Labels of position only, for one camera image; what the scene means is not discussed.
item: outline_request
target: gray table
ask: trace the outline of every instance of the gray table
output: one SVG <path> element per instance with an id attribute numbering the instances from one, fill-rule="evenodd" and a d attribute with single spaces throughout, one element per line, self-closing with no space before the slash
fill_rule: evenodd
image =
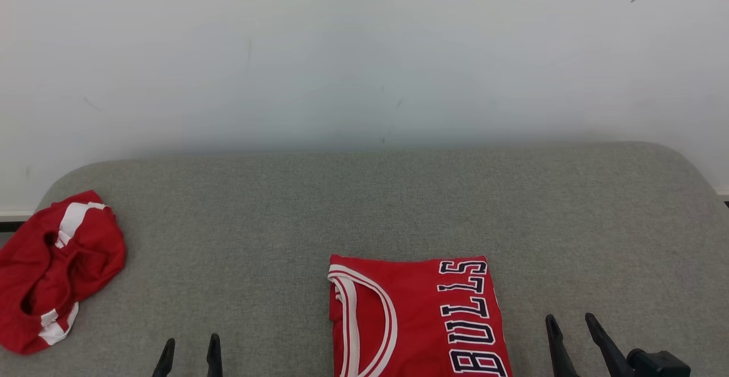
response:
<path id="1" fill-rule="evenodd" d="M 729 211 L 663 146 L 251 154 L 104 162 L 42 206 L 94 189 L 127 267 L 81 303 L 65 341 L 0 351 L 0 375 L 333 375 L 331 253 L 385 260 L 485 255 L 515 375 L 551 375 L 556 315 L 582 375 L 607 375 L 583 321 L 627 354 L 667 349 L 695 376 L 729 372 Z"/>

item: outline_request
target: red fabric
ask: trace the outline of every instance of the red fabric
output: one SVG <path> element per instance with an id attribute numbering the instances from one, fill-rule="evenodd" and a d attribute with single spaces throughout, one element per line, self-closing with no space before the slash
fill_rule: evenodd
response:
<path id="1" fill-rule="evenodd" d="M 484 257 L 392 263 L 332 255 L 330 263 L 336 375 L 512 375 L 501 312 Z M 348 279 L 353 281 L 354 293 L 346 287 Z M 386 299 L 391 300 L 391 309 L 383 302 Z M 354 300 L 358 366 L 349 356 L 357 345 L 347 314 Z M 390 321 L 387 333 L 386 321 Z M 388 357 L 390 342 L 393 348 Z M 354 370 L 349 364 L 355 364 Z"/>
<path id="2" fill-rule="evenodd" d="M 70 239 L 62 222 L 75 229 Z M 49 347 L 39 334 L 67 332 L 77 303 L 112 280 L 125 257 L 116 217 L 93 191 L 34 214 L 0 249 L 0 344 L 18 354 Z M 54 309 L 57 318 L 42 320 Z"/>

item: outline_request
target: white wall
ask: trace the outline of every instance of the white wall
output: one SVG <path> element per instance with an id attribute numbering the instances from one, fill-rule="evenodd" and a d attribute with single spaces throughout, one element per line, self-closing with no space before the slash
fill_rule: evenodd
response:
<path id="1" fill-rule="evenodd" d="M 0 0 L 0 211 L 145 154 L 638 139 L 729 191 L 729 0 Z"/>

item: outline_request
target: black letter with white outline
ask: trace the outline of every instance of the black letter with white outline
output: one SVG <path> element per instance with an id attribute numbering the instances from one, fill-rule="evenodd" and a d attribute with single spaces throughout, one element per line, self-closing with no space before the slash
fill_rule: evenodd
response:
<path id="1" fill-rule="evenodd" d="M 454 372 L 481 372 L 508 377 L 501 357 L 488 351 L 451 350 L 450 364 Z"/>
<path id="2" fill-rule="evenodd" d="M 484 323 L 466 322 L 466 321 L 450 321 L 445 323 L 445 329 L 448 332 L 448 343 L 473 343 L 473 344 L 489 344 L 492 345 L 495 342 L 494 330 L 489 325 Z M 464 329 L 476 331 L 475 334 L 463 334 L 458 333 L 456 329 Z"/>
<path id="3" fill-rule="evenodd" d="M 482 319 L 489 319 L 489 309 L 486 307 L 486 299 L 483 297 L 471 297 L 471 302 L 476 304 L 476 307 L 468 307 L 467 305 L 442 305 L 440 307 L 440 315 L 446 317 L 453 313 L 471 313 L 477 314 Z"/>
<path id="4" fill-rule="evenodd" d="M 468 290 L 476 294 L 484 293 L 484 278 L 480 276 L 469 276 L 468 281 L 471 284 L 455 283 L 455 284 L 439 284 L 438 292 L 447 292 L 449 290 Z"/>
<path id="5" fill-rule="evenodd" d="M 482 260 L 469 260 L 467 262 L 460 262 L 455 268 L 453 267 L 454 264 L 455 263 L 451 262 L 450 260 L 443 260 L 442 262 L 440 262 L 440 270 L 438 271 L 438 273 L 466 273 L 466 269 L 469 266 L 472 266 L 469 274 L 485 274 L 488 267 L 486 265 L 486 262 Z"/>

